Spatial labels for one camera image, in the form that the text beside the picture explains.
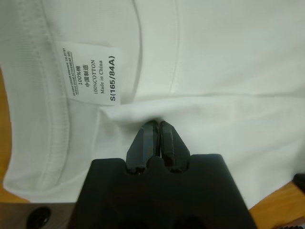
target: wooden table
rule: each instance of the wooden table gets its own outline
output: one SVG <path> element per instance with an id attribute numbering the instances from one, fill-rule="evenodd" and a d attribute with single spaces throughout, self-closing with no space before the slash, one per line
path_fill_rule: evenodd
<path id="1" fill-rule="evenodd" d="M 0 202 L 27 203 L 3 189 L 2 182 L 10 161 L 10 116 L 3 78 L 0 72 Z M 269 195 L 250 210 L 259 229 L 272 229 L 305 217 L 305 195 L 289 183 Z"/>

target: black knob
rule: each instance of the black knob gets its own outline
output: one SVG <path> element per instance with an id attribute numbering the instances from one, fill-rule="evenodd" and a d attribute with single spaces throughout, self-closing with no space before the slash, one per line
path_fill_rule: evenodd
<path id="1" fill-rule="evenodd" d="M 51 216 L 51 210 L 48 207 L 35 209 L 30 213 L 27 220 L 27 229 L 40 229 L 47 224 Z"/>

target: care label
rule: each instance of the care label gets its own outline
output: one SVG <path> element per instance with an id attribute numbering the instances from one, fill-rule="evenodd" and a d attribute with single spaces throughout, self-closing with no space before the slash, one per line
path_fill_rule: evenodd
<path id="1" fill-rule="evenodd" d="M 120 104 L 117 48 L 57 42 L 68 98 L 99 105 Z"/>

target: white t-shirt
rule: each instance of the white t-shirt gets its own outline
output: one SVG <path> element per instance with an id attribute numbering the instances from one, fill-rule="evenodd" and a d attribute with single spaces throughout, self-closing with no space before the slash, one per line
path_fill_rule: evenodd
<path id="1" fill-rule="evenodd" d="M 4 187 L 31 202 L 76 201 L 93 159 L 125 159 L 140 126 L 163 119 L 191 154 L 221 154 L 252 207 L 305 171 L 304 8 L 301 0 L 1 1 L 13 139 Z M 71 87 L 79 76 L 74 90 L 91 88 L 84 65 L 94 84 L 83 63 L 91 58 L 96 69 L 103 59 L 106 78 L 97 80 L 107 86 L 94 102 Z M 111 96 L 119 104 L 106 104 Z"/>

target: clamp jaw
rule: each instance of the clamp jaw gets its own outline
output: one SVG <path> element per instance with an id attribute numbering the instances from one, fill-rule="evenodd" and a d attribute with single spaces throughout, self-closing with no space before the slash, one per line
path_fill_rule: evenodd
<path id="1" fill-rule="evenodd" d="M 221 155 L 192 155 L 167 122 L 91 164 L 69 229 L 256 229 Z"/>

